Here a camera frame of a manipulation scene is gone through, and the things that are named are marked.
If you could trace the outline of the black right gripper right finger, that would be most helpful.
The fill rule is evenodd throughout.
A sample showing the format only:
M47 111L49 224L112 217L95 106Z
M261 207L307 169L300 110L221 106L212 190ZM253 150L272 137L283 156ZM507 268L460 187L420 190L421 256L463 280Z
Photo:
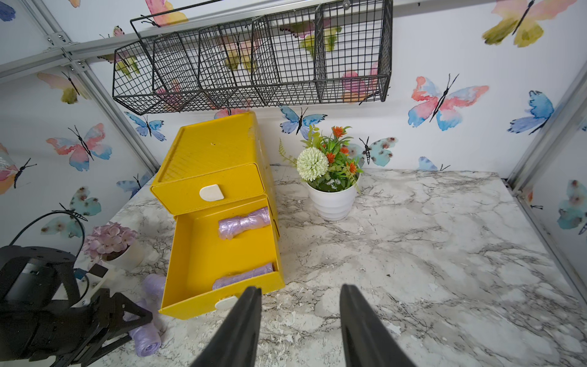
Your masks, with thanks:
M415 367L356 286L342 286L339 306L347 366Z

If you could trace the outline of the yellow plastic drawer unit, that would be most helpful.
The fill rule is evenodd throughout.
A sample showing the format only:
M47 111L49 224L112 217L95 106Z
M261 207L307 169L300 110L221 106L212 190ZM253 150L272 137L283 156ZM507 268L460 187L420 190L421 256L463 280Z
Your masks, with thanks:
M255 113L182 127L151 192L176 226L160 312L188 320L234 304L247 287L285 286L275 185ZM219 221L268 207L271 224L222 240ZM213 283L272 263L267 275L213 290Z

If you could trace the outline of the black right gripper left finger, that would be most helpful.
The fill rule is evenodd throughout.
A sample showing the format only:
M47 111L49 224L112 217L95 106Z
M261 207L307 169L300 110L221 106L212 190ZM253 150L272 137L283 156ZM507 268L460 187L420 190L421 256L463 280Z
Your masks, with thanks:
M261 289L247 287L191 366L254 366L261 326L261 305Z

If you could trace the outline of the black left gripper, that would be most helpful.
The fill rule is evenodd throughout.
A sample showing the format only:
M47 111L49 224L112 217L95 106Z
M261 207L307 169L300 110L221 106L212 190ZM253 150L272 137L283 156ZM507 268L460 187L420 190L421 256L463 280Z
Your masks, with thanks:
M153 314L122 293L97 289L84 307L69 252L1 249L1 360L55 357L56 366L88 366L132 341ZM105 321L105 330L100 321Z

